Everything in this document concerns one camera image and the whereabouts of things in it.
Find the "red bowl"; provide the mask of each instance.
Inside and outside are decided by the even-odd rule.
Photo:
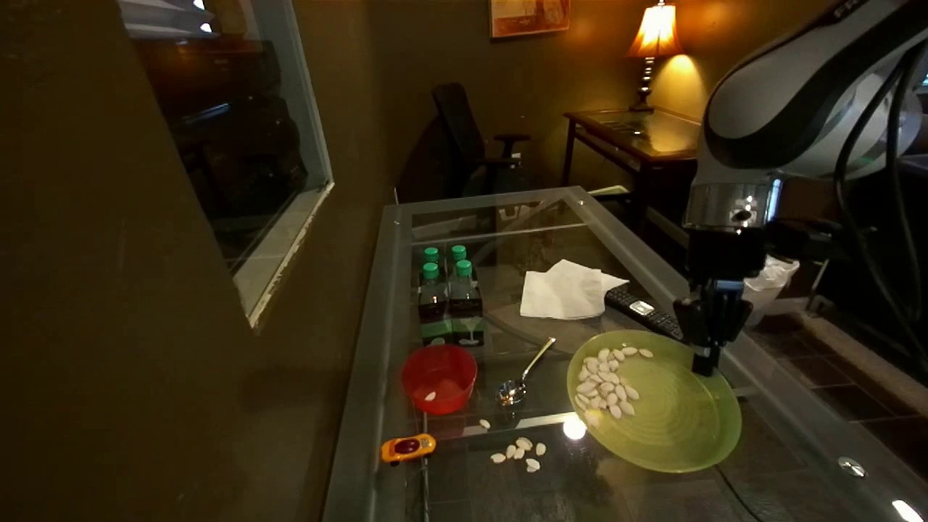
[[[461,412],[473,396],[473,384],[473,354],[457,345],[419,349],[403,367],[403,391],[426,416]]]

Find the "table lamp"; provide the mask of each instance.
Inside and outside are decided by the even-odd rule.
[[[677,6],[660,0],[655,6],[645,9],[638,35],[629,46],[632,58],[645,58],[638,103],[629,109],[632,113],[654,113],[654,109],[648,106],[649,81],[654,81],[660,58],[674,56],[674,53],[678,53]]]

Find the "window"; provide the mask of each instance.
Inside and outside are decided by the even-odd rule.
[[[290,0],[120,0],[252,325],[332,190]]]

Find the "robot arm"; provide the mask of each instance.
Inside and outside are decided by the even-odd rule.
[[[722,345],[751,314],[744,278],[763,270],[763,227],[777,212],[780,177],[831,177],[890,68],[922,42],[926,0],[842,0],[718,88],[686,217],[694,297],[677,306],[696,349],[696,374],[718,370]],[[915,143],[921,119],[910,94],[900,116],[900,151]],[[884,167],[884,127],[887,106],[870,116],[851,151],[851,177]]]

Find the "glass table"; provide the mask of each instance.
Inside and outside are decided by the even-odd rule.
[[[403,361],[420,349],[416,284],[423,248],[464,245],[484,300],[484,349],[473,401],[429,417],[401,390]],[[368,300],[326,499],[326,520],[902,520],[928,515],[926,481],[821,403],[745,332],[722,354],[744,410],[744,438],[718,467],[649,474],[603,451],[567,396],[571,354],[603,332],[642,329],[607,309],[599,320],[520,316],[529,270],[577,261],[629,278],[665,314],[689,283],[580,190],[390,206],[371,264]],[[503,410],[500,384],[520,378],[535,352],[529,401]],[[429,459],[384,464],[386,438],[433,432]],[[536,474],[494,464],[516,438],[545,445]]]

